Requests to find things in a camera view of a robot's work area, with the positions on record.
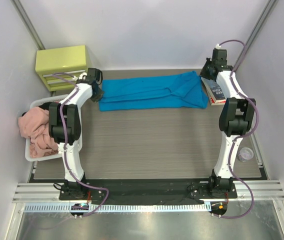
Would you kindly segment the blue t shirt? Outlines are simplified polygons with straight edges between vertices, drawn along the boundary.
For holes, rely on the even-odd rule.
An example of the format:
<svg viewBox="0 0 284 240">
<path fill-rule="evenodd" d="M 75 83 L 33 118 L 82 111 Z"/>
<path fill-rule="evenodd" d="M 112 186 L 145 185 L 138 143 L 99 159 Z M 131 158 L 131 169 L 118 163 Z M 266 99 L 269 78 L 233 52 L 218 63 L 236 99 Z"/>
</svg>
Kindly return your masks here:
<svg viewBox="0 0 284 240">
<path fill-rule="evenodd" d="M 176 75 L 105 80 L 101 112 L 157 108 L 205 109 L 209 99 L 195 71 Z"/>
</svg>

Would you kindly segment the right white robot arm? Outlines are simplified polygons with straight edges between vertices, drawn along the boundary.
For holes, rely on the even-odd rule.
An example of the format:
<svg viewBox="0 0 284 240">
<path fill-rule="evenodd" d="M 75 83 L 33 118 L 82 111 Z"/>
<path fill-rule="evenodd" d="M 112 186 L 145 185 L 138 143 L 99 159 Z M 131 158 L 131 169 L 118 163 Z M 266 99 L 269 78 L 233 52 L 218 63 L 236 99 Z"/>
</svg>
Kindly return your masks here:
<svg viewBox="0 0 284 240">
<path fill-rule="evenodd" d="M 203 198 L 236 198 L 234 164 L 239 145 L 251 130 L 256 101 L 241 89 L 233 67 L 227 65 L 227 50 L 220 45 L 213 49 L 212 57 L 206 59 L 200 76 L 202 80 L 217 83 L 226 102 L 218 122 L 222 133 L 218 160 L 208 183 L 201 185 L 198 192 Z"/>
</svg>

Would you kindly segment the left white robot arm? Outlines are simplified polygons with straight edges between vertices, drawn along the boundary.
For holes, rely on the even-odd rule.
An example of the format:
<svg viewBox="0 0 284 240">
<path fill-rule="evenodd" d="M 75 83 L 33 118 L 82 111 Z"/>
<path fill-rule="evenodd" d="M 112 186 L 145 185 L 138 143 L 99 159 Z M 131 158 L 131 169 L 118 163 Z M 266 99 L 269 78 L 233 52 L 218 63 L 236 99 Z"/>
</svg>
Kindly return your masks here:
<svg viewBox="0 0 284 240">
<path fill-rule="evenodd" d="M 57 72 L 53 76 L 74 86 L 67 97 L 58 103 L 50 103 L 48 107 L 48 132 L 57 143 L 64 165 L 60 198 L 82 199 L 88 194 L 88 187 L 79 154 L 82 135 L 80 110 L 87 100 L 96 103 L 103 97 L 104 91 L 100 88 L 103 72 L 90 67 L 80 76 L 66 72 Z"/>
</svg>

